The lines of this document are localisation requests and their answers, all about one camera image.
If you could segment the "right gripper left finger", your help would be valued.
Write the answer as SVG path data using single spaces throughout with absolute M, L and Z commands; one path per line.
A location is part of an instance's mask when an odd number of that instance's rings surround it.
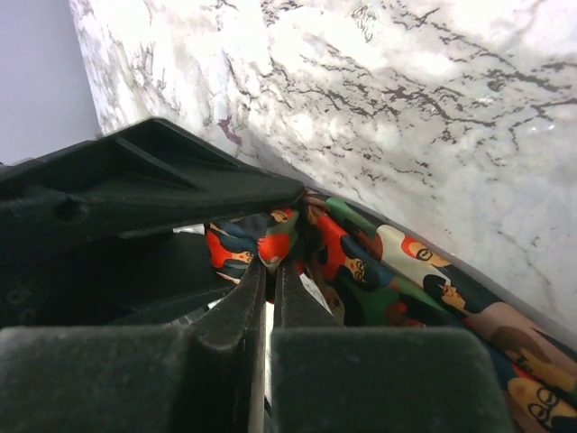
M 2 431 L 262 431 L 265 286 L 252 263 L 188 326 L 4 329 Z

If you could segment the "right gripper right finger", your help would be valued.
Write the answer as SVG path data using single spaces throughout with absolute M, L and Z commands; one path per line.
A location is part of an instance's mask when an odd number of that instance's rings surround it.
M 490 357 L 470 332 L 343 327 L 277 272 L 270 338 L 278 432 L 510 432 Z

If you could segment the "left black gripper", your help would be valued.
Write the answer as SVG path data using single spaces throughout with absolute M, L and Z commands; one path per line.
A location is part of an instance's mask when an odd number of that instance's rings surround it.
M 165 231 L 290 207 L 304 186 L 150 118 L 1 171 L 2 327 L 161 324 L 234 287 Z

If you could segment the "colourful patterned necktie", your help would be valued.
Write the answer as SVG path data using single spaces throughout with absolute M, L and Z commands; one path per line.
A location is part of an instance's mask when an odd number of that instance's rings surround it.
M 576 353 L 414 236 L 309 190 L 295 207 L 208 222 L 215 272 L 292 263 L 349 327 L 462 327 L 488 349 L 520 432 L 576 429 Z

